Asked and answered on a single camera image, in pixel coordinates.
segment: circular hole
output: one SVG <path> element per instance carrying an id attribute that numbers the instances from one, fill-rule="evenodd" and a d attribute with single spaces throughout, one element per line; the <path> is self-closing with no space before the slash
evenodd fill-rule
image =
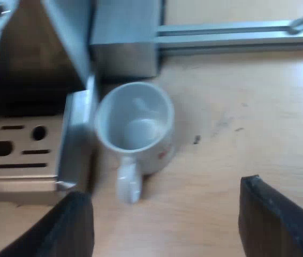
<path id="1" fill-rule="evenodd" d="M 36 141 L 42 140 L 47 135 L 47 128 L 45 126 L 37 126 L 33 129 L 32 138 Z"/>

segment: gray metal box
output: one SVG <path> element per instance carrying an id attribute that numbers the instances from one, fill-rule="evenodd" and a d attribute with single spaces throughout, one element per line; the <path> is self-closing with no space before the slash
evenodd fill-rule
<path id="1" fill-rule="evenodd" d="M 157 74 L 160 0 L 98 0 L 90 47 L 104 78 Z"/>

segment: mug rim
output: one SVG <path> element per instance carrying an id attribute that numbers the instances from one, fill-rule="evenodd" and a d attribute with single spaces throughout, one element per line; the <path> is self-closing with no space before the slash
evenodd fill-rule
<path id="1" fill-rule="evenodd" d="M 103 106 L 105 106 L 105 103 L 108 102 L 110 100 L 110 98 L 112 98 L 112 96 L 114 94 L 117 94 L 118 91 L 123 90 L 126 87 L 129 86 L 135 86 L 135 85 L 141 85 L 141 86 L 145 86 L 145 87 L 149 87 L 152 88 L 153 90 L 156 90 L 157 92 L 160 93 L 162 99 L 165 101 L 167 109 L 169 110 L 168 113 L 168 119 L 167 119 L 167 123 L 166 123 L 166 129 L 164 130 L 164 132 L 162 133 L 162 135 L 155 140 L 154 142 L 142 147 L 142 148 L 138 148 L 138 149 L 133 149 L 133 150 L 128 150 L 128 149 L 124 149 L 124 148 L 120 148 L 115 146 L 114 144 L 112 144 L 109 140 L 107 140 L 102 132 L 100 131 L 100 115 L 101 115 L 101 110 L 103 108 Z M 159 142 L 161 142 L 165 136 L 169 133 L 169 131 L 172 129 L 174 124 L 174 105 L 171 101 L 171 99 L 169 98 L 168 94 L 160 87 L 155 86 L 152 83 L 147 83 L 147 82 L 131 82 L 131 83 L 126 83 L 123 84 L 121 86 L 116 87 L 115 89 L 113 89 L 112 91 L 110 91 L 105 97 L 104 99 L 101 101 L 101 103 L 99 104 L 99 107 L 97 109 L 97 112 L 95 114 L 95 131 L 97 134 L 97 137 L 99 138 L 99 140 L 109 149 L 115 151 L 115 152 L 119 152 L 119 153 L 123 153 L 123 154 L 133 154 L 133 153 L 139 153 L 145 150 L 148 150 L 152 147 L 154 147 L 155 145 L 157 145 Z"/>

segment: aluminum rail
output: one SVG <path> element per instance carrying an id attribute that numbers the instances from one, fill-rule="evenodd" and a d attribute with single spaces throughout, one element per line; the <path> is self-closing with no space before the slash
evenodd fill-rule
<path id="1" fill-rule="evenodd" d="M 289 20 L 219 25 L 159 26 L 155 43 L 161 55 L 303 50 L 303 32 L 290 33 Z"/>

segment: wooden table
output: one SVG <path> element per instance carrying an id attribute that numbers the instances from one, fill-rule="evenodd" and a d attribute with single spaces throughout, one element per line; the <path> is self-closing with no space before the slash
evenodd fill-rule
<path id="1" fill-rule="evenodd" d="M 303 15 L 303 1 L 268 2 L 168 0 L 166 21 Z M 219 15 L 229 4 L 239 15 Z M 242 176 L 260 174 L 303 207 L 303 51 L 172 57 L 152 81 L 174 102 L 177 154 L 145 180 L 142 200 L 127 206 L 115 197 L 119 163 L 101 151 L 93 256 L 244 256 L 237 226 Z M 0 203 L 0 249 L 49 208 Z"/>

